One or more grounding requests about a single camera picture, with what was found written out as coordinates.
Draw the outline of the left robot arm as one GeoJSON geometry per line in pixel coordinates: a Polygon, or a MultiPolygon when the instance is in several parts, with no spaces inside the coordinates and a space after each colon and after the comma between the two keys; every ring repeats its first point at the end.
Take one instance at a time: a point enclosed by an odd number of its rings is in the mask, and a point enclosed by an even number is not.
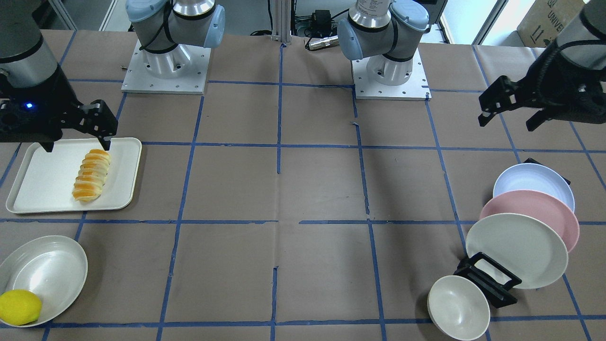
{"type": "MultiPolygon", "coordinates": [[[[358,0],[339,21],[340,49],[352,61],[370,58],[366,68],[377,82],[399,86],[408,80],[428,20],[427,10],[413,0],[358,0]]],[[[605,2],[591,0],[521,80],[502,75],[479,96],[479,125],[521,107],[537,108],[526,121],[529,131],[552,119],[601,125],[604,81],[605,2]]]]}

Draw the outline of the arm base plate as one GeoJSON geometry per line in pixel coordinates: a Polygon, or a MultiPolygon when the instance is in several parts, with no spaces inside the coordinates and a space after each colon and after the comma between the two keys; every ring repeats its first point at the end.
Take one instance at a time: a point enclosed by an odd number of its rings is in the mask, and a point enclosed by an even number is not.
{"type": "Polygon", "coordinates": [[[357,99],[424,101],[431,99],[418,50],[411,60],[398,62],[383,55],[351,62],[357,99]]]}
{"type": "Polygon", "coordinates": [[[152,54],[135,45],[123,80],[127,93],[203,95],[211,48],[177,45],[164,54],[152,54]]]}

